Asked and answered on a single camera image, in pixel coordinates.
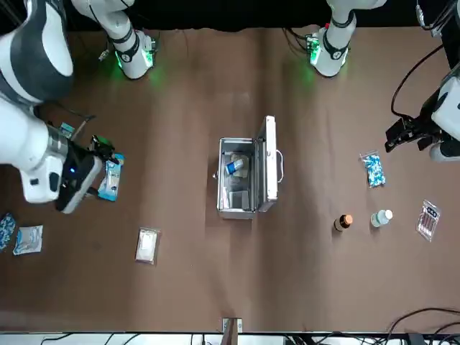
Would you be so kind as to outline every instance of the blue candy bag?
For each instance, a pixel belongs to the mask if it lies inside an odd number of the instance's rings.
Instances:
[[[13,218],[11,213],[5,214],[5,216],[0,220],[0,252],[6,248],[9,240],[16,227],[16,221]]]
[[[360,155],[361,161],[367,170],[367,179],[369,181],[369,187],[377,187],[384,185],[387,182],[383,173],[382,163],[380,162],[380,156],[378,151],[371,151],[365,155]]]
[[[106,162],[106,177],[103,178],[98,189],[98,197],[110,201],[115,201],[118,196],[121,167],[124,164],[124,156],[121,153],[116,153],[115,158],[119,164],[110,160]]]

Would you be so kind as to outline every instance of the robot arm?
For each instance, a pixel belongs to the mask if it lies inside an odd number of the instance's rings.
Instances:
[[[115,47],[119,65],[126,77],[138,79],[154,65],[156,42],[134,30],[122,11],[134,0],[72,0],[77,11],[102,26]]]
[[[0,164],[19,169],[27,201],[44,203],[58,197],[68,146],[32,107],[70,90],[73,64],[62,4],[27,0],[26,7],[24,23],[0,37]]]
[[[314,37],[318,39],[319,48],[315,58],[310,59],[316,70],[333,77],[345,63],[351,36],[357,26],[354,9],[375,9],[383,6],[387,0],[327,0],[332,10],[328,28],[321,28]]]
[[[446,8],[443,12],[446,18],[460,17],[459,2],[450,3]],[[436,33],[445,24],[436,22],[436,25],[427,28]],[[439,49],[425,56],[418,65]],[[436,162],[460,160],[459,100],[460,63],[442,80],[441,86],[426,100],[416,118],[403,116],[386,131],[386,151],[391,152],[400,144],[417,140],[420,151],[430,147],[430,157]]]

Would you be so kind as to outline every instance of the metal case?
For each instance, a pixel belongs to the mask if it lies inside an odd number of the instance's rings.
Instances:
[[[277,153],[281,157],[278,180]],[[232,155],[246,156],[246,178],[235,178],[225,169]],[[283,178],[282,154],[276,147],[276,122],[266,116],[256,138],[222,138],[219,141],[217,211],[225,219],[253,219],[277,201]]]

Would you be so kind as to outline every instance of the brown table surface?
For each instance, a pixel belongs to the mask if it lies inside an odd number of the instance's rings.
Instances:
[[[115,203],[86,200],[71,215],[24,201],[19,173],[0,170],[0,210],[44,225],[39,254],[0,254],[0,325],[7,330],[385,331],[426,306],[460,307],[459,164],[407,144],[385,153],[390,101],[438,41],[418,28],[358,29],[336,78],[320,77],[279,29],[162,32],[157,67],[127,80],[98,65],[100,33],[73,36],[76,81],[62,102],[96,114],[92,134],[126,156]],[[417,115],[448,70],[442,52],[407,82],[400,111]],[[46,106],[60,125],[78,119]],[[285,157],[279,201],[250,221],[216,212],[220,137],[252,137],[275,115]],[[370,190],[359,153],[381,152],[387,185]],[[415,230],[423,199],[442,210],[435,238]],[[370,215],[390,208],[378,231]],[[343,234],[331,225],[354,216]],[[159,228],[157,266],[134,261],[138,228]],[[400,330],[433,331],[429,313]]]

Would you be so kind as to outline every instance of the case lid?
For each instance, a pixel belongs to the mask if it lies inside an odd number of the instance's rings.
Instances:
[[[278,199],[276,122],[266,116],[256,142],[257,210],[266,212]]]

